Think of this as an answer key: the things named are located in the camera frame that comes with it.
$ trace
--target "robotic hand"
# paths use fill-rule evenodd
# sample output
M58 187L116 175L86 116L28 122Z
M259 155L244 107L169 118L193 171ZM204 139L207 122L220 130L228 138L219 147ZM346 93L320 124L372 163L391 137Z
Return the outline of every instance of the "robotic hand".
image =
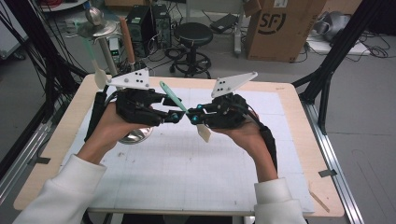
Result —
M276 141L271 130L249 111L249 105L242 96L232 93L255 76L257 73L218 79L212 92L212 96L215 96L212 103L190 108L186 116L191 124L204 124L210 129L234 129L240 127L246 119L253 120L259 126L262 139L277 169Z
M108 86L122 87L114 91L108 98ZM149 70L141 69L106 81L103 91L96 93L92 108L92 116L85 141L91 136L108 103L116 99L117 114L130 123L159 126L165 122L178 123L184 111L169 110L168 112L153 109L152 104L177 106L166 94L155 92L149 88Z
M203 123L210 129L234 129L240 127L246 119L252 119L259 126L262 139L277 169L275 138L271 130L263 125L248 108L242 96L228 93L214 98L211 104L198 105L196 108L189 109L186 115L192 124Z

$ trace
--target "screw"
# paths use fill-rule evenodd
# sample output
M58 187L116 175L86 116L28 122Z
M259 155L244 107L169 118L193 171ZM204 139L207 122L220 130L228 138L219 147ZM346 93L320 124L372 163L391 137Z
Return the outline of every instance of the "screw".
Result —
M173 114L171 115L171 117L172 117L172 119L178 119L178 114L177 114L177 113L173 113Z

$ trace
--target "metal plate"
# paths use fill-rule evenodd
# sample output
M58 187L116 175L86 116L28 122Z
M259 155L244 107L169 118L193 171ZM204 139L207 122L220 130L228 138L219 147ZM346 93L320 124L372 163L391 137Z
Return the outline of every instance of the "metal plate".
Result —
M100 25L93 25L87 21L78 27L77 33L85 38L93 38L111 35L116 29L117 24L114 21L104 21Z
M152 133L153 128L144 128L131 131L128 136L123 137L120 142L125 145L133 145L146 140Z

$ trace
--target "human arm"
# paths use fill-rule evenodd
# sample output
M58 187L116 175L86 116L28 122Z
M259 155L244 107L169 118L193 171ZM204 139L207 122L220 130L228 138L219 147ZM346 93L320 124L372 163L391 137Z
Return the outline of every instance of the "human arm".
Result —
M91 137L77 155L72 155L62 171L46 181L43 189L14 223L80 223L93 199L106 167L100 160L119 139L146 125L125 122L110 103Z
M215 129L230 136L244 149L256 165L258 182L254 185L257 204L254 206L256 224L305 224L298 200L291 197L286 179L278 178L271 155L260 134L259 127L247 120L236 129Z

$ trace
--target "round stool seat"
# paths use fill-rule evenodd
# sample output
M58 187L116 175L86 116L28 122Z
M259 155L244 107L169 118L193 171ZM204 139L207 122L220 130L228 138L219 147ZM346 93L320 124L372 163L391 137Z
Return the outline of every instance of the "round stool seat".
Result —
M209 27L198 22L179 25L174 31L175 38L187 48L201 47L210 43L213 33Z

